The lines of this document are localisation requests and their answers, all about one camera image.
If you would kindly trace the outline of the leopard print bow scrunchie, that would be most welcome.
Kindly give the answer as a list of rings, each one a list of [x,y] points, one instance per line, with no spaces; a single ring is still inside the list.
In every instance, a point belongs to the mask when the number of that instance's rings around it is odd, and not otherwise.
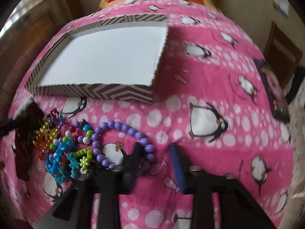
[[[26,105],[15,119],[5,118],[1,120],[1,137],[7,136],[11,131],[15,132],[13,149],[15,158],[15,171],[17,178],[29,181],[29,171],[33,165],[33,143],[36,131],[43,123],[44,113],[34,101]]]

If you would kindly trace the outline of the pink penguin blanket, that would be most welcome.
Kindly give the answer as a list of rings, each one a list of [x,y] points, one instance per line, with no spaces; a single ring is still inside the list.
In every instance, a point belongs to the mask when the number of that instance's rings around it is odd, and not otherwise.
[[[152,103],[34,95],[25,83],[41,52],[59,36],[122,15],[168,16],[168,36]],[[259,48],[216,10],[183,0],[126,0],[66,24],[41,50],[20,82],[8,115],[34,101],[44,113],[33,143],[30,180],[17,178],[15,132],[1,137],[1,180],[24,219],[36,228],[70,188],[102,165],[123,165],[143,147],[136,184],[119,195],[121,228],[191,228],[193,195],[175,178],[169,145],[193,165],[233,175],[277,228],[288,201],[293,147],[288,123],[274,119],[254,63]]]

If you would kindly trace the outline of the smartphone with face screen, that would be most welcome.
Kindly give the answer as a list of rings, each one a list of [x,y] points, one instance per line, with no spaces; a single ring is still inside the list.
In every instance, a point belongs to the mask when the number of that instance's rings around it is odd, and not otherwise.
[[[265,87],[272,116],[283,123],[289,123],[288,104],[275,73],[266,61],[258,59],[253,61]]]

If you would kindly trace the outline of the striped chevron tray box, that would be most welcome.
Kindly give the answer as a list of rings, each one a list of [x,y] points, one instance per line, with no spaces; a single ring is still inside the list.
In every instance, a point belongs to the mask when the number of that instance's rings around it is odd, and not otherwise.
[[[41,52],[25,88],[34,95],[152,103],[168,31],[162,14],[78,27]]]

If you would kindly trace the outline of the wooden chair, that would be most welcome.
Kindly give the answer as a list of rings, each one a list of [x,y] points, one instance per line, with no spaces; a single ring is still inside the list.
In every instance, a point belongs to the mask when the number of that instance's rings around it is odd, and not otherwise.
[[[299,66],[303,52],[272,21],[264,49],[264,58],[274,71],[281,88],[292,78]]]

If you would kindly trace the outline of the wall calendar poster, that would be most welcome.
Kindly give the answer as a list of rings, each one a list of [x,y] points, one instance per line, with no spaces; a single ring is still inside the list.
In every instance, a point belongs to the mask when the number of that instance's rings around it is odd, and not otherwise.
[[[290,3],[288,0],[273,0],[273,6],[284,18],[288,18]]]

